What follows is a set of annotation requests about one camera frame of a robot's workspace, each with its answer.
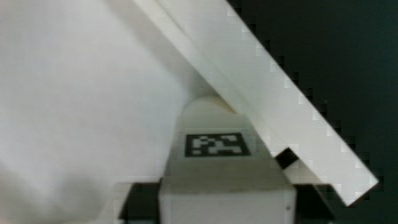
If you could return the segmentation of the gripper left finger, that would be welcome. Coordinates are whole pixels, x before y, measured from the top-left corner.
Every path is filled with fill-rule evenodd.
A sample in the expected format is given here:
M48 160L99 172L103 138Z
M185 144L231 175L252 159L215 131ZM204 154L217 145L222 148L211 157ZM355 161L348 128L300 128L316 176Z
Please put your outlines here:
M117 183L94 224L162 224L158 182Z

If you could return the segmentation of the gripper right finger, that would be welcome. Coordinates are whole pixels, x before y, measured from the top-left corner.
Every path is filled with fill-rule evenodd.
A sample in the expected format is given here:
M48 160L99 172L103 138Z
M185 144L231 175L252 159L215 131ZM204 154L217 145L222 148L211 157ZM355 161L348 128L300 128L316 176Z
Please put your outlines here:
M337 224L334 204L345 206L329 184L297 184L293 224Z

